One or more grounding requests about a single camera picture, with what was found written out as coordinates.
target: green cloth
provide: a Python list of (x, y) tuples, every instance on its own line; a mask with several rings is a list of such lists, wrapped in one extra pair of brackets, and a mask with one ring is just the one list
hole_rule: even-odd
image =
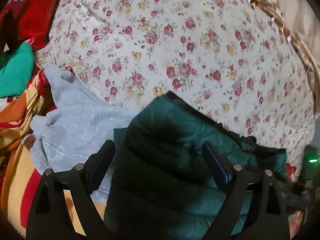
[[(215, 124), (162, 96), (127, 129), (114, 130), (119, 151), (113, 161), (116, 168), (104, 221), (116, 239), (202, 238), (225, 200), (202, 158), (201, 146), (206, 140), (233, 164), (258, 165), (261, 170), (269, 168), (285, 175), (284, 150), (257, 156), (255, 150), (263, 152), (265, 147), (236, 141)], [(250, 201), (248, 193), (233, 234), (242, 230)]]
[(32, 48), (27, 42), (14, 52), (7, 51), (0, 55), (0, 98), (20, 96), (26, 89), (32, 70)]

